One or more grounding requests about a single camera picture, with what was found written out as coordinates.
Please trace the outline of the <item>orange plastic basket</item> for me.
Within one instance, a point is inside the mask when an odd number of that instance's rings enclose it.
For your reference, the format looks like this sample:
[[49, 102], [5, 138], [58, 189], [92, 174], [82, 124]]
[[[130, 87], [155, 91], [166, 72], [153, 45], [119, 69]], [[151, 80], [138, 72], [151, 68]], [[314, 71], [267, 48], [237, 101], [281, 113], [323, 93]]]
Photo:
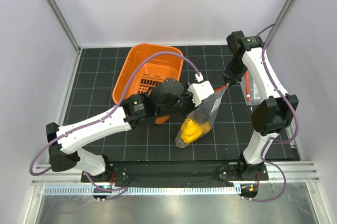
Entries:
[[183, 53], [174, 47], [142, 43], [129, 51], [115, 84], [115, 102], [106, 114], [112, 122], [128, 124], [163, 123], [170, 115], [157, 116], [150, 91], [166, 79], [180, 80], [184, 63]]

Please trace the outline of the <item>dark toy mangosteen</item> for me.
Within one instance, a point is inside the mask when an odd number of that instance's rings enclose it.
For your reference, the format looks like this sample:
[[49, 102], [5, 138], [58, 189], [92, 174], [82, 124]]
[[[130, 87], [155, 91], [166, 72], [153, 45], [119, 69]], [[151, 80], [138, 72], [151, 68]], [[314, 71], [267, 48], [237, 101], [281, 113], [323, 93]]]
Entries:
[[195, 114], [195, 121], [198, 124], [206, 123], [208, 122], [208, 119], [209, 119], [209, 115], [207, 112], [198, 112]]

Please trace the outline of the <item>yellow toy pepper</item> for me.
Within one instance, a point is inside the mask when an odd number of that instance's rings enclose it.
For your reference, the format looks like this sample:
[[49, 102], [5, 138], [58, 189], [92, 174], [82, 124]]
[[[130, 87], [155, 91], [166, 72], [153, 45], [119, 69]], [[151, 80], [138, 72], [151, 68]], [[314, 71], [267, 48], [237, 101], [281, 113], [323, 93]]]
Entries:
[[192, 119], [185, 119], [182, 123], [178, 139], [182, 142], [189, 144], [197, 140], [203, 134], [202, 128]]

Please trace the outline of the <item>clear zip bag orange zipper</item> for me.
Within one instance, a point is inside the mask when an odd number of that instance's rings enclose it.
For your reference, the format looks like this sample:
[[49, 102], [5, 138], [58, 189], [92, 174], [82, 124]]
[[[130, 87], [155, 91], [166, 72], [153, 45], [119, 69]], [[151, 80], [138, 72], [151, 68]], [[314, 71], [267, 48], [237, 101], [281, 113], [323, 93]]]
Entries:
[[214, 90], [209, 81], [189, 86], [187, 90], [193, 94], [195, 109], [187, 115], [175, 138], [178, 148], [185, 148], [210, 132], [227, 87], [228, 85], [224, 85]]

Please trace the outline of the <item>orange toy fruit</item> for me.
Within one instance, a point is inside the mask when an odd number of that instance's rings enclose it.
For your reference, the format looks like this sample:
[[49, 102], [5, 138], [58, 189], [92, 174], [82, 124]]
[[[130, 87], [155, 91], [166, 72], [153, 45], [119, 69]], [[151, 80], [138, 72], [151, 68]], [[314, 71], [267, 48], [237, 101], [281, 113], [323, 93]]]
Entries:
[[208, 122], [201, 124], [200, 127], [202, 129], [203, 135], [209, 133], [210, 130], [212, 129], [212, 125], [209, 124]]

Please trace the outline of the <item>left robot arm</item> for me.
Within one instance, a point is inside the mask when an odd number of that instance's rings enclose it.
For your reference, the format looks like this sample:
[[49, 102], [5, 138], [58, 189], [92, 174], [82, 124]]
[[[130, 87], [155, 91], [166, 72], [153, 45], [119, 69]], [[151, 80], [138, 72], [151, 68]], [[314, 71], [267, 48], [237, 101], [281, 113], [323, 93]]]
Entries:
[[107, 157], [90, 153], [84, 146], [111, 134], [152, 124], [164, 116], [187, 115], [200, 104], [192, 86], [167, 79], [84, 121], [67, 126], [50, 123], [46, 127], [47, 136], [50, 141], [55, 141], [48, 150], [51, 169], [62, 172], [74, 168], [105, 182], [112, 174]]

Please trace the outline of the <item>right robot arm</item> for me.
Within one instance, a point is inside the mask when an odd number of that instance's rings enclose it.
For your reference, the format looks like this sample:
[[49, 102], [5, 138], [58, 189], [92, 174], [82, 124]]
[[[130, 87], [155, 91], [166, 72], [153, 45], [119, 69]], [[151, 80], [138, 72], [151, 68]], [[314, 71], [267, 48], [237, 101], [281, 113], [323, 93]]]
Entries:
[[234, 31], [226, 41], [233, 57], [225, 66], [225, 83], [248, 85], [252, 81], [259, 95], [254, 99], [251, 94], [247, 101], [259, 104], [251, 115], [251, 139], [239, 157], [236, 170], [240, 178], [251, 180], [263, 171], [264, 157], [272, 142], [295, 119], [299, 100], [295, 94], [288, 94], [278, 80], [260, 36], [245, 36], [242, 31]]

